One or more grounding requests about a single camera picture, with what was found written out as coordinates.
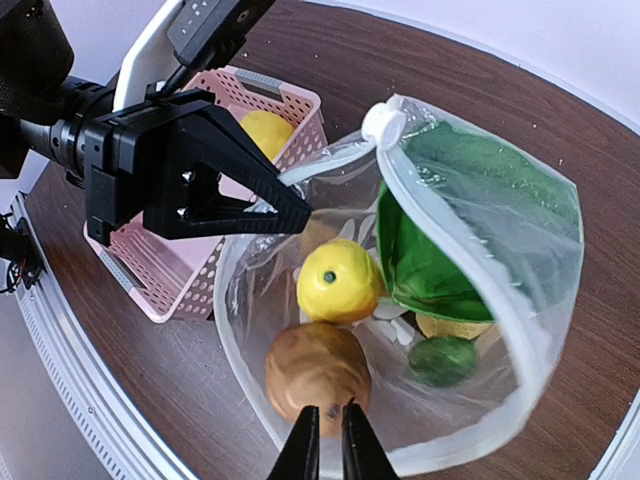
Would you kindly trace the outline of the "clear zip top bag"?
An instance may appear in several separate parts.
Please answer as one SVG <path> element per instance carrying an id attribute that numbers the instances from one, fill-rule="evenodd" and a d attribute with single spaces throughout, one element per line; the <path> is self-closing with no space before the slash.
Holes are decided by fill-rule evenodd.
<path id="1" fill-rule="evenodd" d="M 212 288 L 227 359 L 271 440 L 320 411 L 346 470 L 358 403 L 398 476 L 482 458 L 526 424 L 562 352 L 584 257 L 576 186 L 435 106 L 394 95 L 282 181 L 297 235 L 239 235 Z"/>

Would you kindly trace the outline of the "brown potato toy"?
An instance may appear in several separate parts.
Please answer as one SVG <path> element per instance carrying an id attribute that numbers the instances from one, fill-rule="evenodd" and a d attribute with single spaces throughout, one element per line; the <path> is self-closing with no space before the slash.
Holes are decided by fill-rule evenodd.
<path id="1" fill-rule="evenodd" d="M 282 330 L 264 364 L 273 408 L 293 422 L 306 406 L 319 409 L 320 435 L 342 432 L 343 408 L 355 400 L 369 406 L 372 379 L 364 351 L 351 331 L 314 322 Z"/>

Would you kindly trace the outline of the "yellow lemon toy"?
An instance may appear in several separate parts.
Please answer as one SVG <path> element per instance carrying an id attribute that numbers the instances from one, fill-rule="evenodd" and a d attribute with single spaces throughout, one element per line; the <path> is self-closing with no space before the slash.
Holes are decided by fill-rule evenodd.
<path id="1" fill-rule="evenodd" d="M 306 257 L 296 294 L 311 321 L 350 324 L 372 315 L 388 292 L 374 258 L 359 244 L 337 238 Z"/>

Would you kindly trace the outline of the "pale yellow wrinkled fruit toy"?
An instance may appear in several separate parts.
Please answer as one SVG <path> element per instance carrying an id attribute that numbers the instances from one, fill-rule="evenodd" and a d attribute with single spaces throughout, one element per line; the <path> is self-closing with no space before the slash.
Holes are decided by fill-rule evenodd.
<path id="1" fill-rule="evenodd" d="M 423 314 L 416 315 L 416 323 L 425 338 L 452 336 L 475 340 L 494 326 L 492 322 L 452 321 Z"/>

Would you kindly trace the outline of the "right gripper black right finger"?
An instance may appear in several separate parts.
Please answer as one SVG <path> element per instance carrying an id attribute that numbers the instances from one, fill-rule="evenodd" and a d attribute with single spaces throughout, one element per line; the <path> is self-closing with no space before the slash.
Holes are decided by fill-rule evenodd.
<path id="1" fill-rule="evenodd" d="M 352 398 L 343 409 L 342 464 L 345 480 L 398 480 L 364 410 Z"/>

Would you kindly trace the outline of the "green bok choy toy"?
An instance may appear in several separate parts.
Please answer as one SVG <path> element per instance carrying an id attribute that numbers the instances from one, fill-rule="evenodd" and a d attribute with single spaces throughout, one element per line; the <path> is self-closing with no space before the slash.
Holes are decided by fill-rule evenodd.
<path id="1" fill-rule="evenodd" d="M 568 319 L 584 253 L 576 186 L 481 132 L 421 125 L 382 156 L 379 253 L 395 301 L 492 322 Z"/>

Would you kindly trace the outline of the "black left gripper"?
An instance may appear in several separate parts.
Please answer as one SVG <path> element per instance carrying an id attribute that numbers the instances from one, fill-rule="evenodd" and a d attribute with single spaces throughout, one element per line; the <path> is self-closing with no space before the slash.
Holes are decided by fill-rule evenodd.
<path id="1" fill-rule="evenodd" d="M 93 240 L 109 245 L 143 209 L 144 228 L 165 239 L 304 230 L 310 205 L 229 111 L 210 105 L 180 118 L 173 101 L 115 112 L 112 103 L 72 94 L 49 128 L 49 159 L 81 180 Z"/>

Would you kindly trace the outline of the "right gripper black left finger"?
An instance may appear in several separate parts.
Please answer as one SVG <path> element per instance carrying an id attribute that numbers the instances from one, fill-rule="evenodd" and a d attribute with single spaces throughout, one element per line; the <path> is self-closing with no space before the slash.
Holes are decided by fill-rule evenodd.
<path id="1" fill-rule="evenodd" d="M 320 415 L 316 406 L 305 406 L 267 480 L 318 480 Z"/>

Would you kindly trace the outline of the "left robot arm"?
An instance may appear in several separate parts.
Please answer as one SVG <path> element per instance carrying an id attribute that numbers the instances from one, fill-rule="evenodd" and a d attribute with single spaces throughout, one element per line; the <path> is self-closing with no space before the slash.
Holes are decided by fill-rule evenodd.
<path id="1" fill-rule="evenodd" d="M 29 152 L 84 191 L 88 235 L 109 245 L 136 216 L 169 240 L 301 232 L 310 205 L 215 95 L 188 83 L 229 63 L 266 1 L 169 1 L 107 88 L 71 75 L 48 1 L 1 5 L 1 175 Z"/>

